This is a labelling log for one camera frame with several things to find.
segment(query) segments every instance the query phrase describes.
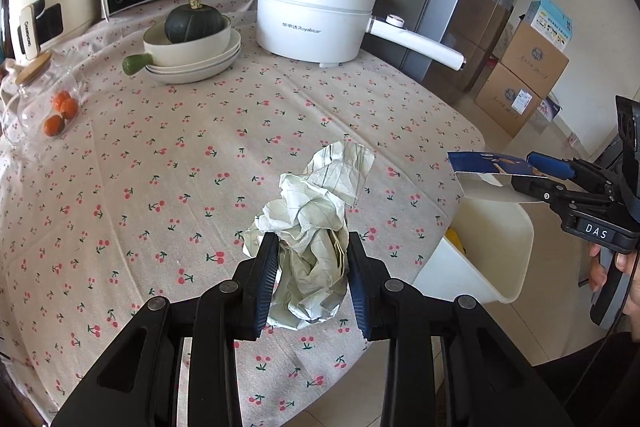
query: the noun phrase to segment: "small orange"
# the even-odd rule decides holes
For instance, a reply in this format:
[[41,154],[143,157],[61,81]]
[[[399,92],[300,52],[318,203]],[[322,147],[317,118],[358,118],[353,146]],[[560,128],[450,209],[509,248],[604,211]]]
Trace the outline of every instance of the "small orange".
[[62,103],[70,97],[71,95],[67,90],[57,92],[55,96],[51,99],[51,105],[53,106],[53,110],[60,112],[60,106],[62,105]]
[[44,121],[42,130],[47,136],[55,136],[60,134],[65,128],[65,121],[59,114],[55,114]]
[[64,118],[65,120],[71,120],[76,116],[76,114],[78,114],[78,108],[78,100],[74,98],[66,99],[60,105],[60,113],[62,113],[62,118]]

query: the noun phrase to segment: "stacked plate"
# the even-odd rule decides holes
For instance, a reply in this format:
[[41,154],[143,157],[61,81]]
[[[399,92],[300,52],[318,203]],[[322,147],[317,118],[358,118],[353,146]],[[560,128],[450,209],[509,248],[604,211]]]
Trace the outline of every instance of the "stacked plate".
[[154,76],[154,79],[163,84],[189,84],[199,82],[222,73],[236,61],[240,54],[240,33],[231,29],[229,44],[222,54],[208,58],[201,62],[185,64],[183,66],[146,66],[146,70]]

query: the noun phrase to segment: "cable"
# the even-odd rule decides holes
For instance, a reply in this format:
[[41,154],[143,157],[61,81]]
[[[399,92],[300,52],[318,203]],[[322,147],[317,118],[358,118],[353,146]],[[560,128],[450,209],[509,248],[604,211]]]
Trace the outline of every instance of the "cable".
[[620,318],[622,317],[622,310],[625,308],[626,300],[628,299],[629,292],[631,291],[631,285],[634,283],[634,276],[636,275],[636,268],[638,267],[638,260],[639,259],[640,259],[640,252],[636,253],[636,261],[634,262],[634,267],[631,270],[631,277],[629,278],[629,284],[626,287],[625,298],[622,301],[623,304],[622,304],[622,306],[620,306],[620,309],[618,310],[618,313],[616,314],[616,318],[613,321],[613,324],[610,326],[609,330],[607,331],[607,334],[603,337],[602,341],[600,342],[600,346],[598,346],[598,350],[591,357],[591,360],[587,364],[587,367],[584,368],[584,371],[580,375],[580,378],[578,378],[578,382],[576,382],[576,384],[574,385],[574,388],[569,393],[569,396],[567,396],[567,398],[562,403],[562,407],[564,407],[565,409],[566,409],[567,404],[569,403],[569,400],[571,400],[572,397],[574,397],[575,392],[578,391],[578,388],[580,387],[580,384],[584,380],[584,377],[587,376],[587,373],[589,372],[591,366],[593,365],[593,362],[595,362],[595,360],[598,358],[598,355],[602,351],[602,348],[604,347],[604,344],[607,342],[607,339],[611,336],[611,333],[613,332],[613,330],[617,327],[618,323],[620,322]]

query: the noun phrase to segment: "pumpkin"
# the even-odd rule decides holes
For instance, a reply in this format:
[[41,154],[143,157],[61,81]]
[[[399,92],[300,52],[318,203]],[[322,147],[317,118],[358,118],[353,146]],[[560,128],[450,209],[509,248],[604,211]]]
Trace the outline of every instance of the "pumpkin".
[[164,22],[164,34],[169,42],[190,42],[221,32],[226,19],[212,6],[199,0],[189,0],[174,8]]

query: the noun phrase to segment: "crumpled paper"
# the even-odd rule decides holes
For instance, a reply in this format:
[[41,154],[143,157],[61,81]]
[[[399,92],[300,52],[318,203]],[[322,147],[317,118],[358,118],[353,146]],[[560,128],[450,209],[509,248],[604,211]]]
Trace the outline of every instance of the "crumpled paper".
[[322,148],[302,174],[280,175],[280,199],[267,203],[244,232],[244,253],[251,257],[266,232],[280,238],[270,325],[300,330],[337,313],[347,293],[345,205],[355,205],[374,158],[353,142]]

